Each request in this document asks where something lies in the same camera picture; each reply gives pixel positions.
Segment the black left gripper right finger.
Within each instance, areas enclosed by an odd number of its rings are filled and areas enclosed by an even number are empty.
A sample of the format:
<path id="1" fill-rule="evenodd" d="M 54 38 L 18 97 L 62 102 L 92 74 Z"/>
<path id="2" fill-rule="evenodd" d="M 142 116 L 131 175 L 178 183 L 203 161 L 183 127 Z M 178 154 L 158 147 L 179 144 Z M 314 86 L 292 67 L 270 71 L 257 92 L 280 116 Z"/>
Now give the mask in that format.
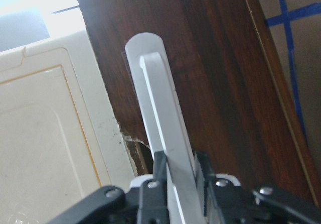
<path id="1" fill-rule="evenodd" d="M 251 223 L 241 183 L 233 175 L 215 173 L 209 156 L 195 152 L 196 187 L 207 223 Z"/>

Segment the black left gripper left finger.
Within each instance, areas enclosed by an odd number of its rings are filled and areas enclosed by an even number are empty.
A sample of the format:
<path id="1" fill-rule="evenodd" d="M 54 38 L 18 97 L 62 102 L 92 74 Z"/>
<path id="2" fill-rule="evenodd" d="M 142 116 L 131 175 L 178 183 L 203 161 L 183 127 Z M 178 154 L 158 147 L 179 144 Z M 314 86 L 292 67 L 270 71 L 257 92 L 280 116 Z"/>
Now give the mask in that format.
<path id="1" fill-rule="evenodd" d="M 139 188 L 137 223 L 170 223 L 167 192 L 167 157 L 163 151 L 154 153 L 152 179 Z"/>

